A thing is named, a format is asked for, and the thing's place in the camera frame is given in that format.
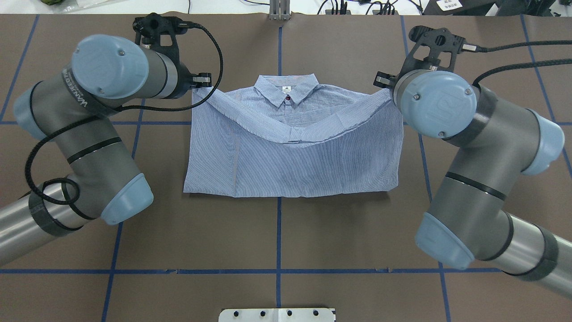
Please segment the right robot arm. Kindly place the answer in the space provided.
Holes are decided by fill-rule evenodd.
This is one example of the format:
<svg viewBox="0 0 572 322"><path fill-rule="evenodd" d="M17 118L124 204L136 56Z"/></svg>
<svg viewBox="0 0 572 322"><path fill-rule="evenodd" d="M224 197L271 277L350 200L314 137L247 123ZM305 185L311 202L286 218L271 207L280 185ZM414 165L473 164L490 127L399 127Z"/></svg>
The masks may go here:
<svg viewBox="0 0 572 322"><path fill-rule="evenodd" d="M503 210L520 175L537 175L559 158L564 132L531 109L470 85L452 72L378 72L406 123L458 147L415 242L453 269L475 260L519 280L571 297L571 243Z"/></svg>

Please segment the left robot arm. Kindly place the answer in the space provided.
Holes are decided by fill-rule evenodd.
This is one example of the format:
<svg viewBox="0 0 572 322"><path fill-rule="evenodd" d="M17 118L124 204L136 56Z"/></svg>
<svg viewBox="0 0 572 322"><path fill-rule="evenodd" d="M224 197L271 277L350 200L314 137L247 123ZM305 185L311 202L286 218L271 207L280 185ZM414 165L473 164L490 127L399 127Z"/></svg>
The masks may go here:
<svg viewBox="0 0 572 322"><path fill-rule="evenodd" d="M102 218L119 224L154 200L144 174L117 134L110 116L132 99L172 99L210 86L210 73L194 75L174 53L151 50L126 38L96 34L76 47L72 60L38 82L14 104L17 124L38 140L26 165L30 193L1 210L1 264ZM36 185L31 163L49 141L72 173Z"/></svg>

